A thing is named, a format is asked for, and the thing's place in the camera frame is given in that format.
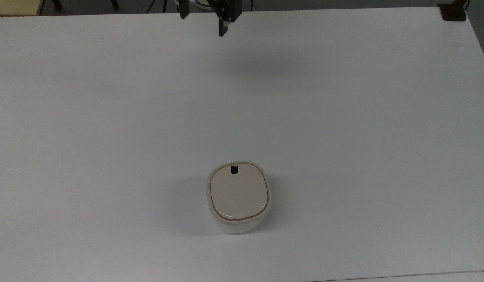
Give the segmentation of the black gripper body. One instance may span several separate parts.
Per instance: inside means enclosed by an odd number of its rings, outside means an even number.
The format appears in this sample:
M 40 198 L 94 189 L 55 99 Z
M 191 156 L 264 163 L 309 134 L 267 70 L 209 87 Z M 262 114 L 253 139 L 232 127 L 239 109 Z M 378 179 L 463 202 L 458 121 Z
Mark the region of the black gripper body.
M 209 6 L 223 21 L 235 22 L 242 14 L 242 0 L 209 0 Z

